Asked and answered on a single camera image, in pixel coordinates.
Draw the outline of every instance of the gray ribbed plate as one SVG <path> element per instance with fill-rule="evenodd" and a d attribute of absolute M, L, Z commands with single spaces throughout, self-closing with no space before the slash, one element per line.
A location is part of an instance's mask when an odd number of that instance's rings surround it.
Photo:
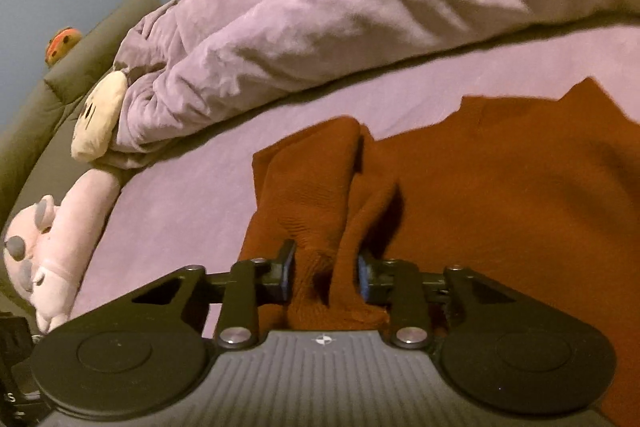
<path fill-rule="evenodd" d="M 104 423 L 55 412 L 42 427 Z M 272 331 L 250 351 L 219 357 L 202 384 L 167 409 L 113 427 L 611 427 L 595 411 L 523 420 L 462 398 L 419 351 L 375 331 Z"/>

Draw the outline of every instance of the silver screw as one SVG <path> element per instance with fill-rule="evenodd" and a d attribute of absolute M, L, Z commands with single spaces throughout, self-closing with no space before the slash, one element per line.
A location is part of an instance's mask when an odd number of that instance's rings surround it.
<path fill-rule="evenodd" d="M 226 328 L 220 333 L 220 340 L 225 344 L 235 346 L 236 344 L 242 344 L 251 338 L 251 331 L 243 327 Z"/>
<path fill-rule="evenodd" d="M 429 335 L 422 328 L 416 328 L 410 326 L 407 328 L 401 328 L 396 331 L 396 339 L 403 344 L 419 344 L 424 342 Z"/>

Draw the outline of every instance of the white crosshair logo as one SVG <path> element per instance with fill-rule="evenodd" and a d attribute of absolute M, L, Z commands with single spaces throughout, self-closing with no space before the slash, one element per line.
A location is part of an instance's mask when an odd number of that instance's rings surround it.
<path fill-rule="evenodd" d="M 323 333 L 322 335 L 319 335 L 318 337 L 316 337 L 316 342 L 318 344 L 320 344 L 321 346 L 328 346 L 329 344 L 331 344 L 334 340 L 326 333 Z"/>

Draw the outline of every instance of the blanket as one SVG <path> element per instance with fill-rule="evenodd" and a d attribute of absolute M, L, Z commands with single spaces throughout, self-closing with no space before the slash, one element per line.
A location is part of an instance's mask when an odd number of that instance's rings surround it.
<path fill-rule="evenodd" d="M 148 163 L 172 140 L 344 77 L 640 0 L 172 0 L 124 39 L 128 77 L 105 162 Z"/>
<path fill-rule="evenodd" d="M 602 410 L 638 425 L 640 126 L 593 79 L 558 101 L 465 98 L 379 141 L 330 120 L 258 152 L 254 179 L 240 259 L 298 244 L 292 299 L 260 308 L 261 331 L 385 328 L 354 283 L 363 247 L 463 264 L 602 331 L 618 357 Z"/>

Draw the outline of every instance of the bed sheet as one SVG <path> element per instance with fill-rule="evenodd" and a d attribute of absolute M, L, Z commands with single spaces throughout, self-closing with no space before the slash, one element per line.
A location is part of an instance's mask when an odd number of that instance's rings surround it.
<path fill-rule="evenodd" d="M 183 139 L 124 187 L 72 317 L 187 264 L 228 271 L 256 208 L 252 155 L 289 134 L 346 114 L 380 139 L 442 121 L 468 94 L 560 98 L 587 76 L 640 122 L 639 44 L 640 18 L 534 28 L 359 73 Z M 213 305 L 206 337 L 218 313 Z"/>

